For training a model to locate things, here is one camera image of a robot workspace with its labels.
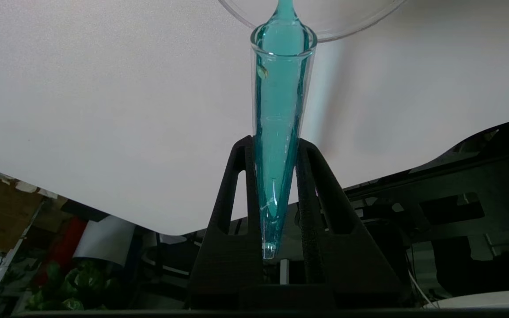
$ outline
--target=turquoise liquid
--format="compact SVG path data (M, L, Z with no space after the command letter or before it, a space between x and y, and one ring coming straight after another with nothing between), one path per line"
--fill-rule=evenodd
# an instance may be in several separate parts
M263 258L274 258L287 211L311 57L317 37L292 0L280 0L251 36L255 54L254 148Z

